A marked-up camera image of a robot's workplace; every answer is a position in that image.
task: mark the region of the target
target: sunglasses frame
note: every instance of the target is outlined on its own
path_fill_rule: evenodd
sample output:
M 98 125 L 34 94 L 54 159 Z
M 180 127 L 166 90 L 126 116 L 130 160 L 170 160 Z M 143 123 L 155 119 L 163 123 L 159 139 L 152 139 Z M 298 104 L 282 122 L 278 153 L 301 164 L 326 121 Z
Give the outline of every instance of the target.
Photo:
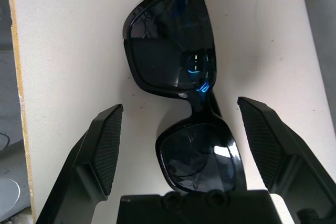
M 156 155 L 160 163 L 160 168 L 162 170 L 162 173 L 168 182 L 168 184 L 176 191 L 179 191 L 181 193 L 189 193 L 192 192 L 190 189 L 184 188 L 177 183 L 175 183 L 171 177 L 169 176 L 169 173 L 166 169 L 166 166 L 164 164 L 163 155 L 161 152 L 161 147 L 163 143 L 174 133 L 185 129 L 189 126 L 195 126 L 199 124 L 209 124 L 215 127 L 216 129 L 219 129 L 221 133 L 223 134 L 223 139 L 226 139 L 225 145 L 227 144 L 227 147 L 229 149 L 232 162 L 235 169 L 235 190 L 246 190 L 246 178 L 243 168 L 243 163 L 240 158 L 239 150 L 236 146 L 235 140 L 231 134 L 231 131 L 227 124 L 223 121 L 223 119 L 220 117 L 220 110 L 216 101 L 216 98 L 213 93 L 213 86 L 216 82 L 216 70 L 214 70 L 214 76 L 212 80 L 209 82 L 209 88 L 208 92 L 199 93 L 195 89 L 188 89 L 188 90 L 181 90 L 181 89 L 175 89 L 175 88 L 160 88 L 153 85 L 150 85 L 147 83 L 138 73 L 137 66 L 135 64 L 134 60 L 134 53 L 132 50 L 132 45 L 130 43 L 131 41 L 131 30 L 132 26 L 136 22 L 136 20 L 145 12 L 148 8 L 155 5 L 156 3 L 163 1 L 163 0 L 144 0 L 141 2 L 127 17 L 124 26 L 123 26 L 123 39 L 124 39 L 124 48 L 126 57 L 130 66 L 130 70 L 132 73 L 132 76 L 137 83 L 137 85 L 144 91 L 159 95 L 162 97 L 168 97 L 168 98 L 175 98 L 175 99 L 182 99 L 187 100 L 192 107 L 192 115 L 187 118 L 183 119 L 171 127 L 169 127 L 167 130 L 165 130 L 156 140 L 155 149 L 156 149 Z M 139 6 L 143 7 L 140 12 L 136 12 L 136 10 L 139 8 Z

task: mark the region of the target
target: wooden edge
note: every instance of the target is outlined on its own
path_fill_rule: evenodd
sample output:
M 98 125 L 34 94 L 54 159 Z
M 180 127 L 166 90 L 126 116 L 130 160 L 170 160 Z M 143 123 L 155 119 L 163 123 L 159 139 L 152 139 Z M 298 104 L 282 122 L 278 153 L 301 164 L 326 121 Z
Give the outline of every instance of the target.
M 16 79 L 17 87 L 20 99 L 21 106 L 21 121 L 22 121 L 22 130 L 23 130 L 23 139 L 25 144 L 25 153 L 26 153 L 26 164 L 27 164 L 27 173 L 28 173 L 28 184 L 30 191 L 30 203 L 32 208 L 33 220 L 36 222 L 36 210 L 34 205 L 34 193 L 33 193 L 33 176 L 32 176 L 32 165 L 30 163 L 30 152 L 28 144 L 28 132 L 27 132 L 27 119 L 26 119 L 26 110 L 25 110 L 25 99 L 23 92 L 23 82 L 22 82 L 22 71 L 21 71 L 21 61 L 19 53 L 19 43 L 18 43 L 18 34 L 17 34 L 17 23 L 16 23 L 16 11 L 15 11 L 15 0 L 9 0 L 10 11 L 12 16 L 12 39 L 13 39 L 13 51 L 15 59 L 15 69 L 16 69 Z

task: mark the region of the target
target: dark tinted lens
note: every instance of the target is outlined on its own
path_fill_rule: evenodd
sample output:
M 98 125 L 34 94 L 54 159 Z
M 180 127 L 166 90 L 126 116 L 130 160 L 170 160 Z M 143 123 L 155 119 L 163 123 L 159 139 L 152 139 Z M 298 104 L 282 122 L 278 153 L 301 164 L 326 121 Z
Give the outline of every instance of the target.
M 208 89 L 216 71 L 204 0 L 152 0 L 138 6 L 128 40 L 141 78 L 150 85 Z
M 215 128 L 202 124 L 183 129 L 162 145 L 165 167 L 171 179 L 195 191 L 234 188 L 234 167 L 229 150 Z

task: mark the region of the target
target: black sunglasses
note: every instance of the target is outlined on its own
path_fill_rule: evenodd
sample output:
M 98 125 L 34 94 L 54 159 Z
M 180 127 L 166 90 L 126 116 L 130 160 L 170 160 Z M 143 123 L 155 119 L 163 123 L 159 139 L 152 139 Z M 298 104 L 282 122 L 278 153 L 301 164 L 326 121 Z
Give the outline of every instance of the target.
M 123 39 L 142 90 L 192 107 L 156 141 L 169 185 L 183 193 L 246 190 L 238 148 L 212 92 L 216 55 L 204 0 L 144 0 L 127 17 Z

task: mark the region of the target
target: textured gripper pad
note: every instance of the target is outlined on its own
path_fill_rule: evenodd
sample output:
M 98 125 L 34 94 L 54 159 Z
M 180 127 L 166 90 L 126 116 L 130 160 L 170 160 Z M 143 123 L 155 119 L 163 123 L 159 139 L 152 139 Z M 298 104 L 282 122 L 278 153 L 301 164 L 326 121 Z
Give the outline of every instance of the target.
M 118 107 L 104 122 L 97 150 L 93 156 L 93 167 L 106 195 L 110 195 L 116 171 L 122 107 Z
M 253 158 L 265 186 L 269 189 L 282 165 L 282 149 L 258 110 L 244 100 L 241 100 L 239 107 Z

